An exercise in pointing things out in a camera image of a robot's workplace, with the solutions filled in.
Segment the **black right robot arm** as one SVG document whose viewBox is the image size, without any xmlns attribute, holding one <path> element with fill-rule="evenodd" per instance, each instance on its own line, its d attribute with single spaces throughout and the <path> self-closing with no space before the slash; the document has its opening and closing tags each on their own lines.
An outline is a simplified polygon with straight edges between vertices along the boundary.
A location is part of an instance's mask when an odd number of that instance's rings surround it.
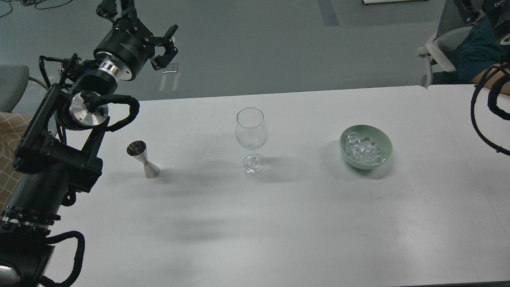
<svg viewBox="0 0 510 287">
<path fill-rule="evenodd" d="M 510 32 L 510 4 L 508 0 L 485 0 L 482 5 L 482 11 L 486 14 L 488 18 L 488 22 L 490 24 L 490 28 L 492 30 L 492 34 L 496 39 L 496 43 L 500 45 L 509 46 L 509 32 Z M 499 118 L 503 120 L 510 120 L 509 112 L 501 109 L 498 106 L 498 97 L 502 93 L 502 89 L 505 84 L 509 82 L 509 60 L 503 62 L 499 66 L 492 66 L 483 73 L 483 76 L 479 83 L 475 85 L 475 90 L 471 99 L 470 105 L 470 117 L 473 128 L 475 129 L 479 138 L 497 153 L 501 153 L 504 155 L 510 155 L 510 151 L 501 147 L 500 145 L 495 144 L 490 141 L 486 136 L 484 136 L 479 126 L 477 125 L 477 120 L 475 118 L 475 104 L 477 103 L 477 98 L 481 89 L 484 87 L 489 80 L 492 80 L 498 73 L 502 73 L 502 76 L 495 81 L 495 84 L 490 88 L 489 93 L 487 95 L 487 107 Z"/>
</svg>

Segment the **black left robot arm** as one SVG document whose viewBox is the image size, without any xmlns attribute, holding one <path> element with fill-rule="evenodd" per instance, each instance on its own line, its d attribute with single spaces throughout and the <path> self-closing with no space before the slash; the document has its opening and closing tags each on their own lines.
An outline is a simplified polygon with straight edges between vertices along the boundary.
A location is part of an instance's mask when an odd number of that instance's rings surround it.
<svg viewBox="0 0 510 287">
<path fill-rule="evenodd" d="M 75 204 L 77 193 L 90 192 L 102 175 L 97 156 L 104 135 L 129 125 L 140 104 L 116 94 L 120 81 L 133 81 L 149 62 L 157 71 L 177 55 L 177 24 L 155 36 L 138 18 L 135 2 L 104 0 L 96 14 L 112 27 L 92 59 L 77 54 L 59 59 L 60 78 L 46 95 L 14 151 L 13 167 L 22 173 L 1 212 L 2 287 L 69 287 L 81 273 L 85 240 L 78 231 L 50 235 L 61 206 Z"/>
</svg>

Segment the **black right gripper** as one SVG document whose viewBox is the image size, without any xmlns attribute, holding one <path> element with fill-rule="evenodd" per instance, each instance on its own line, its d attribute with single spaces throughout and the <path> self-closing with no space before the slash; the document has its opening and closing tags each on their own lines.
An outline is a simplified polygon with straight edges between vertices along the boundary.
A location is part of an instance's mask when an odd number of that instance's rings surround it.
<svg viewBox="0 0 510 287">
<path fill-rule="evenodd" d="M 510 44 L 510 2 L 508 0 L 485 0 L 482 11 L 486 14 L 496 42 Z"/>
</svg>

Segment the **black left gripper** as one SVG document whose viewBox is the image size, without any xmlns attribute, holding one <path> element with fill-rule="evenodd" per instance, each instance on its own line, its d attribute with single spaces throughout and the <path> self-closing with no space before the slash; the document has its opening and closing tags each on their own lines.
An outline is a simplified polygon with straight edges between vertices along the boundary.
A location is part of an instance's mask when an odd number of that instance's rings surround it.
<svg viewBox="0 0 510 287">
<path fill-rule="evenodd" d="M 95 60 L 111 59 L 122 71 L 120 79 L 124 81 L 133 81 L 148 60 L 155 71 L 166 68 L 178 53 L 173 36 L 179 26 L 173 24 L 164 36 L 155 37 L 138 19 L 134 0 L 121 0 L 120 10 L 118 18 L 116 0 L 102 0 L 95 9 L 100 18 L 114 22 L 94 50 Z M 164 49 L 161 55 L 155 54 L 157 47 Z"/>
</svg>

